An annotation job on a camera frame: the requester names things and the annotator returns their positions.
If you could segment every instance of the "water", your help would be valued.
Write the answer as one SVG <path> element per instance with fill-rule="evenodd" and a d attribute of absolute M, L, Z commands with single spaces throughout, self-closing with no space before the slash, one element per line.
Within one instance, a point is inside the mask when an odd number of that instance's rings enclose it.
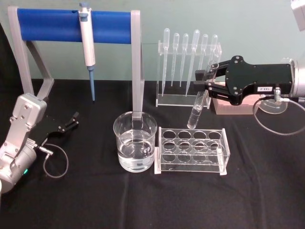
<path fill-rule="evenodd" d="M 151 137 L 143 130 L 130 130 L 120 136 L 118 155 L 121 166 L 129 172 L 139 173 L 147 170 L 154 160 L 154 141 L 144 139 Z"/>
<path fill-rule="evenodd" d="M 192 108 L 192 113 L 190 115 L 189 121 L 187 122 L 187 128 L 195 129 L 199 120 L 199 116 L 202 111 L 202 106 L 194 105 Z"/>

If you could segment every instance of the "pipette stand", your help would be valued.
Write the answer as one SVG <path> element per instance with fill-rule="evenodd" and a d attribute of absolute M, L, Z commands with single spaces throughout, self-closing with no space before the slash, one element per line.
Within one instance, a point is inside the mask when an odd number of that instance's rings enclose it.
<path fill-rule="evenodd" d="M 24 93 L 34 94 L 27 56 L 28 47 L 43 76 L 43 84 L 37 97 L 44 98 L 49 94 L 54 79 L 35 41 L 81 42 L 78 11 L 21 9 L 9 6 L 8 16 Z M 132 108 L 134 111 L 142 111 L 144 77 L 140 11 L 92 11 L 92 26 L 95 43 L 131 44 Z"/>
<path fill-rule="evenodd" d="M 165 82 L 165 90 L 162 96 L 162 75 L 163 75 L 163 55 L 164 48 L 163 43 L 161 41 L 158 42 L 158 56 L 157 56 L 157 90 L 156 90 L 156 106 L 165 105 L 165 106 L 191 106 L 193 107 L 195 99 L 197 97 L 197 93 L 192 91 L 193 83 L 195 78 L 195 71 L 198 70 L 199 59 L 204 53 L 201 51 L 200 45 L 197 46 L 196 55 L 194 59 L 194 67 L 192 73 L 192 80 L 190 89 L 188 91 L 187 96 L 185 96 L 186 90 L 186 80 L 188 76 L 188 70 L 190 65 L 190 58 L 192 55 L 191 44 L 188 45 L 186 50 L 186 58 L 184 63 L 183 70 L 183 78 L 182 78 L 182 86 L 180 87 L 180 67 L 181 67 L 181 57 L 182 57 L 182 45 L 179 44 L 177 50 L 177 58 L 176 58 L 176 66 L 174 73 L 174 82 L 173 86 L 171 86 L 171 70 L 172 70 L 172 61 L 173 61 L 173 44 L 171 43 L 168 48 L 168 56 L 167 56 L 167 71 L 166 71 L 166 82 Z M 211 46 L 207 45 L 205 50 L 205 56 L 203 60 L 202 69 L 206 69 L 208 60 L 211 56 Z M 222 49 L 220 43 L 217 44 L 215 52 L 214 52 L 214 60 L 217 62 L 220 61 L 222 55 Z M 206 102 L 204 103 L 204 107 L 209 109 L 211 98 L 208 97 Z"/>

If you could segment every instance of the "blue bar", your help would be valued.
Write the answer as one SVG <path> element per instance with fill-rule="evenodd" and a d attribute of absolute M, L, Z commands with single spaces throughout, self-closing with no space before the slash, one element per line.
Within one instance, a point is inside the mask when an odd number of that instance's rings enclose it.
<path fill-rule="evenodd" d="M 78 10 L 18 9 L 24 41 L 81 42 Z M 92 11 L 95 43 L 131 44 L 130 12 Z"/>

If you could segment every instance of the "white label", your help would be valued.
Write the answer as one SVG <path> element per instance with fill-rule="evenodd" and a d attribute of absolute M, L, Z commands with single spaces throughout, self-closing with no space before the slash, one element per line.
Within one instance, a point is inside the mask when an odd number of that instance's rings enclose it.
<path fill-rule="evenodd" d="M 257 87 L 258 92 L 271 92 L 272 87 Z"/>

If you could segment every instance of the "pink box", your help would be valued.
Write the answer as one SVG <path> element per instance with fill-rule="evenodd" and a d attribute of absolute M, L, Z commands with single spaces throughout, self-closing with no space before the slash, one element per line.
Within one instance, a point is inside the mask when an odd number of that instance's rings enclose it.
<path fill-rule="evenodd" d="M 216 84 L 225 85 L 224 82 L 216 82 Z M 233 106 L 227 101 L 213 98 L 213 104 L 217 115 L 253 115 L 253 105 L 259 98 L 258 94 L 249 95 L 243 99 L 243 103 L 239 106 Z"/>

